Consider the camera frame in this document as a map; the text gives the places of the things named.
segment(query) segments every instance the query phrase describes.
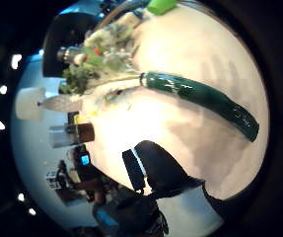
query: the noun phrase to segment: green cap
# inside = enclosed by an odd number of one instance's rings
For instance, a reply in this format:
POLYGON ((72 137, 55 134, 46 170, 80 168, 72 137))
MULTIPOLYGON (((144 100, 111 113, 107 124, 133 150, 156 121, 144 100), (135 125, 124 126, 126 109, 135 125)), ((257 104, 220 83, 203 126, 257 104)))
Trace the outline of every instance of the green cap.
POLYGON ((154 15, 163 15, 177 5, 177 0, 152 0, 147 9, 154 15))

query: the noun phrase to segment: black object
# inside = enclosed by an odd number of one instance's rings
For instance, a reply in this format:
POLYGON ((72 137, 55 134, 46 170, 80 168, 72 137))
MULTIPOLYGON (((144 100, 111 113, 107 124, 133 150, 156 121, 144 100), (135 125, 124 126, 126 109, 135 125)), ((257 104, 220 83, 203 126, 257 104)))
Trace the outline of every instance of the black object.
POLYGON ((85 32, 92 29, 100 19, 86 13, 58 15, 51 23, 43 43, 43 77, 61 77, 67 64, 57 59, 61 47, 79 45, 85 32))
POLYGON ((133 189, 135 191, 143 192, 143 189, 145 188, 144 176, 136 157, 131 150, 126 150, 122 152, 122 159, 133 189))
POLYGON ((189 184, 198 187, 204 183, 189 177, 178 161, 153 141, 141 141, 135 150, 146 170, 148 184, 154 191, 178 190, 189 184))
MULTIPOLYGON (((154 200, 136 194, 126 187, 119 188, 117 195, 106 205, 95 204, 93 216, 105 236, 113 237, 150 233, 154 231, 153 225, 158 218, 161 218, 159 208, 154 200)), ((155 231, 162 231, 161 226, 155 231)))

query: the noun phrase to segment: blue object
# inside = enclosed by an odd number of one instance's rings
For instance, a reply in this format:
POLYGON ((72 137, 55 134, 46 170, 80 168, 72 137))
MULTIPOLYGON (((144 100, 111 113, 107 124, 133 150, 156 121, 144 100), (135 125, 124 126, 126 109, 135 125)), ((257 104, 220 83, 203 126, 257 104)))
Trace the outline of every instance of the blue object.
POLYGON ((82 165, 88 165, 90 164, 90 157, 88 155, 84 155, 81 157, 82 165))
POLYGON ((118 225, 118 223, 114 219, 112 219, 110 216, 108 216, 107 213, 102 209, 98 210, 97 218, 107 226, 118 225))

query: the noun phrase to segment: bottle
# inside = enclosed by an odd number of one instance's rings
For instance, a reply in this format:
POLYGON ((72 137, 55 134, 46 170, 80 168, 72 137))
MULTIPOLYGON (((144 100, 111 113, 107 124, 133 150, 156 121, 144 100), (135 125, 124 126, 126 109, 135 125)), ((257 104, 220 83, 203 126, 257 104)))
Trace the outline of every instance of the bottle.
POLYGON ((128 12, 121 16, 118 20, 115 22, 117 24, 123 25, 123 26, 131 26, 132 28, 135 28, 141 23, 142 20, 142 14, 140 14, 139 11, 134 11, 134 12, 128 12))

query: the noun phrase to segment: table surface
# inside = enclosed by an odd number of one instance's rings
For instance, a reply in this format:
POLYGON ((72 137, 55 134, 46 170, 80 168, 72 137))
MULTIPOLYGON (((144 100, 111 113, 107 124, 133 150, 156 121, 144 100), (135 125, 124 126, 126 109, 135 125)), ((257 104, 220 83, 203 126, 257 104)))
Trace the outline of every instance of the table surface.
POLYGON ((140 71, 176 73, 224 92, 254 115, 259 134, 251 143, 214 113, 145 88, 124 91, 105 103, 101 93, 111 90, 108 84, 83 97, 80 114, 96 134, 86 143, 92 163, 132 188, 121 153, 148 139, 169 151, 188 175, 206 180, 209 195, 225 199, 237 194, 257 174, 268 137, 265 90, 247 49, 215 19, 180 5, 164 16, 151 16, 133 34, 140 43, 133 58, 140 71))

